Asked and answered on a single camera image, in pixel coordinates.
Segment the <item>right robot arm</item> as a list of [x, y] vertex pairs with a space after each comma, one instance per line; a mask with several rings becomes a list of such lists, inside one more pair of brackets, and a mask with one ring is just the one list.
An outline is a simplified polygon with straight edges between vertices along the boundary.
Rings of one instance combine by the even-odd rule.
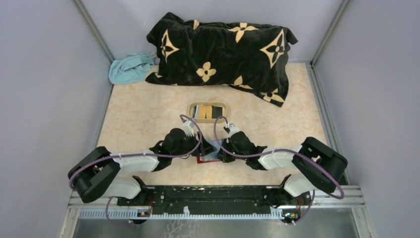
[[318, 189], [336, 199], [343, 199], [344, 189], [339, 184], [348, 160], [314, 137], [290, 148], [257, 146], [244, 132], [229, 134], [218, 142], [223, 157], [242, 159], [253, 170], [268, 171], [293, 168], [299, 172], [286, 177], [279, 190], [279, 199], [292, 204], [301, 194]]

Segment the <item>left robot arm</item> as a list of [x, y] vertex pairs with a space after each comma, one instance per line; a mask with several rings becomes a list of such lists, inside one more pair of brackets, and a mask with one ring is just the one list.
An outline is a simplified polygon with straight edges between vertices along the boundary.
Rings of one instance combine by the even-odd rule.
[[171, 165], [173, 158], [203, 157], [215, 151], [216, 147], [201, 132], [187, 135], [174, 128], [164, 140], [141, 153], [122, 155], [113, 154], [104, 146], [95, 148], [68, 172], [69, 185], [84, 203], [114, 196], [143, 205], [149, 193], [134, 173], [161, 171]]

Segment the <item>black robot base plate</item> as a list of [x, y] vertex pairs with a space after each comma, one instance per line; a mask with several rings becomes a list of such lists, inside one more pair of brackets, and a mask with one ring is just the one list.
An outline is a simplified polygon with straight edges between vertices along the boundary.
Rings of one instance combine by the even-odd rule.
[[156, 185], [143, 189], [133, 199], [119, 197], [119, 206], [147, 206], [153, 215], [178, 215], [184, 207], [192, 215], [265, 215], [272, 208], [309, 205], [305, 192], [291, 197], [278, 185], [187, 186]]

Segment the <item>red leather card holder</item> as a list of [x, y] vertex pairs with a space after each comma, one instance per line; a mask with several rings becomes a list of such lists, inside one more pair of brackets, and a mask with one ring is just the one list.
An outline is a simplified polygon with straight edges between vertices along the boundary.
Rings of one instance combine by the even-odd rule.
[[214, 150], [210, 154], [205, 155], [204, 157], [197, 157], [196, 159], [197, 164], [220, 162], [220, 159], [217, 158], [217, 154], [220, 150], [220, 146], [215, 140], [212, 141], [212, 145], [214, 147]]

